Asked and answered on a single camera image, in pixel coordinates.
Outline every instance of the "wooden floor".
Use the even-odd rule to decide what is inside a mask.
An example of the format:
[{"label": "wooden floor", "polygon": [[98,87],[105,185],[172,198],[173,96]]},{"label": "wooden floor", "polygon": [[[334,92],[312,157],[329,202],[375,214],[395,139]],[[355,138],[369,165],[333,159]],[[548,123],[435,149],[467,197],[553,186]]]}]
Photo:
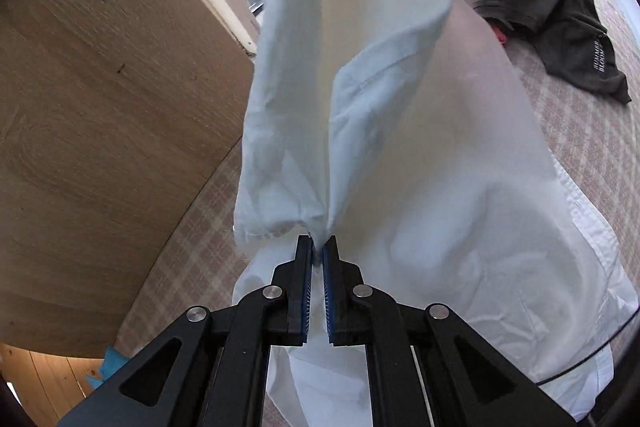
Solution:
[{"label": "wooden floor", "polygon": [[85,376],[100,378],[100,359],[43,355],[6,344],[0,344],[0,357],[0,373],[11,382],[22,407],[38,427],[55,427],[91,393]]},{"label": "wooden floor", "polygon": [[252,74],[200,0],[0,0],[0,342],[104,353]]}]

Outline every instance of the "white fabric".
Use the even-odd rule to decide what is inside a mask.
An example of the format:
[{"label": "white fabric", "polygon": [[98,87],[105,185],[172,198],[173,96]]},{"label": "white fabric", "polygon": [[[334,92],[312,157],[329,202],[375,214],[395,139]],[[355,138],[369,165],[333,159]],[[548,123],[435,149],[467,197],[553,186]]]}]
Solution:
[{"label": "white fabric", "polygon": [[[462,0],[266,4],[234,225],[255,256],[234,301],[308,230],[397,301],[448,304],[533,380],[630,315],[615,236]],[[268,392],[293,427],[368,426],[364,351],[328,345],[313,286],[309,343],[273,349]],[[579,415],[610,370],[603,352],[545,390]]]}]

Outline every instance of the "wooden panel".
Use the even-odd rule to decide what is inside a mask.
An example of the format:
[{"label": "wooden panel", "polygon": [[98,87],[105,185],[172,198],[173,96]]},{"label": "wooden panel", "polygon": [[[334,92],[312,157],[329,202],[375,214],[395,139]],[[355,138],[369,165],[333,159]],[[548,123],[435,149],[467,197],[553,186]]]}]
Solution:
[{"label": "wooden panel", "polygon": [[68,359],[71,370],[74,372],[74,376],[78,381],[80,389],[84,396],[89,396],[94,388],[89,385],[89,382],[85,377],[93,377],[101,380],[100,366],[102,365],[102,359],[74,359],[69,357]]},{"label": "wooden panel", "polygon": [[0,0],[0,341],[103,354],[251,77],[199,0]]},{"label": "wooden panel", "polygon": [[0,344],[0,355],[4,362],[4,379],[14,385],[26,413],[38,427],[55,427],[59,417],[42,387],[31,353]]},{"label": "wooden panel", "polygon": [[62,418],[84,400],[84,394],[66,357],[31,352],[44,392],[53,410]]}]

